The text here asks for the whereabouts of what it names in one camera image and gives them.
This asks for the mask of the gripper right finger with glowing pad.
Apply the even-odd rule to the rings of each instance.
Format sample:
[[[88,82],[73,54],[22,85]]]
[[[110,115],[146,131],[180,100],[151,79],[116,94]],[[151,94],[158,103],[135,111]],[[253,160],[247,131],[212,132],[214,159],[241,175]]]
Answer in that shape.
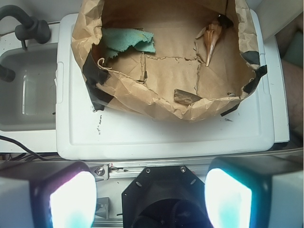
[[[302,228],[302,156],[221,156],[209,165],[205,204],[215,228]]]

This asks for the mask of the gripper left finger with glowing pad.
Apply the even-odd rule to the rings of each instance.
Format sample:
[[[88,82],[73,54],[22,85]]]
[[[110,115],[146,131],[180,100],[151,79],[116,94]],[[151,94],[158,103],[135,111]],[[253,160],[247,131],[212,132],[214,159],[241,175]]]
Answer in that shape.
[[[83,161],[0,164],[2,228],[90,228],[96,182]]]

